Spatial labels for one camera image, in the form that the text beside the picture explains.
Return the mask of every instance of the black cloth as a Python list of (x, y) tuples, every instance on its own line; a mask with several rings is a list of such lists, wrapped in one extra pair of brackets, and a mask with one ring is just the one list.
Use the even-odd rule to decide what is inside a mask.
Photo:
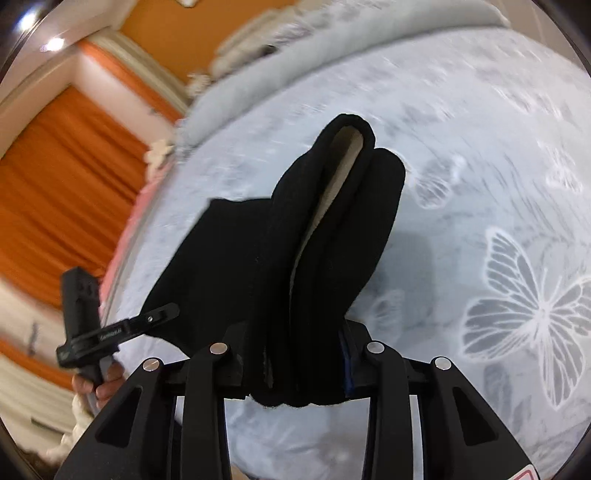
[(243, 383), (254, 399), (344, 401), (339, 330), (384, 250), (404, 185), (400, 159), (374, 146), (367, 122), (339, 115), (270, 199), (212, 200), (142, 308), (179, 305), (179, 318), (151, 335), (192, 356), (246, 320)]

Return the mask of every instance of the finger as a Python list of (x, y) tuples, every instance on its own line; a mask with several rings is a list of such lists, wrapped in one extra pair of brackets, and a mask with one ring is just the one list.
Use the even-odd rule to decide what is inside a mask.
[(104, 407), (105, 405), (107, 405), (107, 402), (108, 402), (109, 400), (110, 400), (110, 399), (107, 399), (107, 400), (99, 400), (99, 401), (97, 401), (97, 402), (96, 402), (96, 406), (97, 406), (97, 408), (98, 408), (99, 410), (102, 410), (102, 409), (103, 409), (103, 407)]
[(75, 393), (86, 395), (94, 390), (94, 385), (90, 380), (85, 379), (81, 375), (74, 375), (72, 377), (72, 389)]
[(107, 370), (107, 374), (105, 375), (105, 381), (112, 382), (113, 380), (118, 380), (122, 378), (124, 371), (125, 369), (119, 362), (113, 362)]
[(113, 380), (112, 382), (103, 383), (96, 387), (96, 398), (97, 400), (108, 400), (117, 393), (117, 390), (121, 388), (121, 385), (125, 382), (124, 378)]

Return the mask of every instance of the white sleeve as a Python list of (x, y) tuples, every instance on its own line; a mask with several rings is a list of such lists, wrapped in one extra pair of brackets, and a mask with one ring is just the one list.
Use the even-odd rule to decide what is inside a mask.
[(82, 434), (91, 424), (94, 417), (88, 408), (88, 402), (81, 395), (74, 395), (72, 400), (72, 413), (76, 419), (76, 425), (71, 433), (66, 433), (61, 438), (61, 443), (52, 449), (49, 449), (43, 458), (51, 465), (61, 465), (70, 451), (74, 448), (76, 442), (82, 437)]

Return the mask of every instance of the bed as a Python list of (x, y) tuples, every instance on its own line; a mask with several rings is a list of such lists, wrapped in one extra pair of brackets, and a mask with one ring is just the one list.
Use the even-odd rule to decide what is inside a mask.
[[(108, 321), (139, 312), (209, 198), (268, 196), (332, 118), (356, 113), (408, 174), (349, 317), (404, 356), (451, 358), (549, 478), (591, 420), (591, 80), (484, 2), (405, 5), (298, 41), (193, 105)], [(184, 358), (140, 337), (119, 359), (132, 371), (149, 356)], [(366, 401), (227, 401), (231, 460), (259, 478), (357, 479), (367, 418)]]

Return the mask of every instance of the metal rivet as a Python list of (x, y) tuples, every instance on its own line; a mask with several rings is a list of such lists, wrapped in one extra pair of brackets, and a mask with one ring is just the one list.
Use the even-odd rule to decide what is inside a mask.
[(153, 372), (160, 366), (160, 360), (157, 358), (148, 358), (142, 365), (147, 372)]
[(211, 347), (209, 347), (209, 351), (214, 355), (221, 355), (228, 351), (228, 346), (222, 342), (214, 343)]
[(382, 353), (385, 350), (385, 347), (384, 344), (380, 342), (369, 342), (367, 349), (370, 353)]
[(435, 366), (439, 370), (449, 370), (452, 367), (452, 362), (449, 358), (445, 358), (444, 356), (438, 356), (435, 359)]

